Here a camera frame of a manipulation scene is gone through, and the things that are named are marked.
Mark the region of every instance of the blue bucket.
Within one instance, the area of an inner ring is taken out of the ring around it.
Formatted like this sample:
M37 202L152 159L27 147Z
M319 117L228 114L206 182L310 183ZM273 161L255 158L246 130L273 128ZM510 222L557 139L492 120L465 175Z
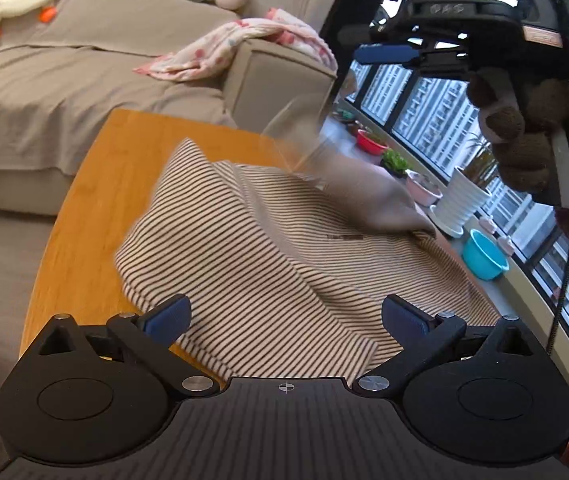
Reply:
M493 280L509 270L504 253L491 238L477 229L471 230L471 236L462 250L462 259L481 280Z

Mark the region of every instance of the ribbed white pot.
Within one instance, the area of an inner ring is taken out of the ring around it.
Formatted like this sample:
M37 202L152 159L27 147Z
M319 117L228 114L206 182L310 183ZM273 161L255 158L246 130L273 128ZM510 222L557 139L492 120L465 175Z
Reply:
M459 168L455 168L442 199L431 210L431 214L445 232L448 228L452 236L461 236L463 225L490 197L490 192L480 189Z

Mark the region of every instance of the sofa armrest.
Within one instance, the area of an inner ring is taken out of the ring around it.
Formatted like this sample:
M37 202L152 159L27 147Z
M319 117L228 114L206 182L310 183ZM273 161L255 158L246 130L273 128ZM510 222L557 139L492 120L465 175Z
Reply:
M304 54L268 41L248 40L240 46L222 92L238 127L261 133L297 96L328 96L334 80L329 69Z

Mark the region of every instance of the sofa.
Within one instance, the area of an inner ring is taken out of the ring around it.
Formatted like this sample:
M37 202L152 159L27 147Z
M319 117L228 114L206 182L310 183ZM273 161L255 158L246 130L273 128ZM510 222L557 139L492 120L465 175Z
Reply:
M263 40L245 41L223 76L176 84L133 68L237 19L186 0L59 0L5 20L0 39L0 210L55 215L108 113L117 107L262 132L333 74Z

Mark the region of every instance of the brown glove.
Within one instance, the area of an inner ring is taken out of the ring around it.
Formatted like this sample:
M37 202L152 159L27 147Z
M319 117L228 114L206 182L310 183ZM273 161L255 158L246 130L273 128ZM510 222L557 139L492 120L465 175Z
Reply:
M549 132L559 124L569 128L569 81L546 79L531 90L524 110L500 106L491 85L479 75L471 78L467 96L481 110L495 109L485 123L502 141L492 146L502 181L515 191L544 189L553 164Z

